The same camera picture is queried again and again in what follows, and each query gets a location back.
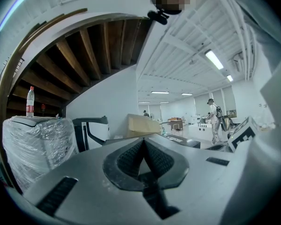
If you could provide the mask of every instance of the white pipe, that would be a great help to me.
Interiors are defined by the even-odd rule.
[[[247,62],[247,71],[246,71],[246,77],[247,80],[250,79],[250,69],[251,69],[251,44],[250,44],[250,36],[247,29],[247,26],[244,22],[243,12],[241,11],[239,5],[235,2],[235,0],[232,0],[232,3],[234,4],[236,11],[238,13],[238,17],[240,18],[242,27],[244,28],[244,38],[246,41],[246,47],[247,47],[247,55],[248,55],[248,62]]]
[[[257,50],[257,42],[256,42],[256,37],[255,37],[255,34],[251,29],[251,33],[252,33],[252,36],[253,36],[253,48],[254,48],[254,64],[253,64],[253,71],[252,71],[252,78],[254,77],[254,74],[255,74],[255,70],[256,70],[256,66],[257,66],[257,58],[258,58],[258,50]]]
[[[246,57],[246,50],[245,50],[245,46],[244,46],[244,38],[243,38],[243,35],[241,33],[241,30],[240,30],[240,26],[239,26],[239,23],[238,23],[238,20],[237,20],[237,17],[236,15],[234,14],[231,6],[229,5],[228,1],[227,0],[220,0],[220,2],[222,3],[222,5],[224,6],[224,8],[226,8],[227,10],[227,13],[228,15],[230,16],[231,20],[232,20],[232,23],[235,27],[235,30],[237,32],[237,35],[238,35],[238,38],[239,38],[239,41],[240,41],[240,44],[241,44],[241,48],[242,48],[242,51],[243,51],[243,55],[244,55],[244,63],[245,63],[245,67],[247,66],[247,57]]]

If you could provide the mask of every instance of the person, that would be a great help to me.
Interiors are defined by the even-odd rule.
[[[211,124],[211,118],[210,118],[210,112],[208,113],[208,116],[205,119],[206,124]]]
[[[152,0],[165,10],[183,10],[190,0]],[[264,0],[235,0],[273,73],[281,61],[281,21]]]
[[[212,144],[220,142],[219,139],[219,127],[221,121],[217,118],[218,112],[217,112],[217,105],[214,103],[214,100],[210,98],[208,100],[209,110],[210,110],[210,118],[211,118],[211,130],[212,130]]]
[[[147,111],[146,111],[146,110],[144,110],[144,116],[149,117],[149,114],[147,114]]]

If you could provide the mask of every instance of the window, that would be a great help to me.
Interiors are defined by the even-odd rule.
[[[223,101],[223,96],[221,90],[217,90],[212,92],[212,96],[214,97],[214,103],[221,107],[223,114],[225,113],[224,110],[224,101]]]
[[[236,104],[235,104],[232,87],[230,86],[230,87],[224,88],[223,92],[224,92],[224,96],[225,96],[227,115],[231,118],[237,117]]]
[[[209,106],[207,105],[210,99],[209,94],[203,94],[194,98],[196,104],[196,112],[200,116],[207,116],[209,113]]]

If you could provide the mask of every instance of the backpack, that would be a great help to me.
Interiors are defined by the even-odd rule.
[[[217,118],[221,118],[222,117],[222,109],[221,109],[221,107],[217,107],[217,106],[215,106],[216,107],[216,114],[215,114],[215,116],[217,117]]]

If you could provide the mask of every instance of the cardboard box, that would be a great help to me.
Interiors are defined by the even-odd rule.
[[[127,138],[138,137],[148,134],[161,134],[160,125],[147,116],[128,114]]]

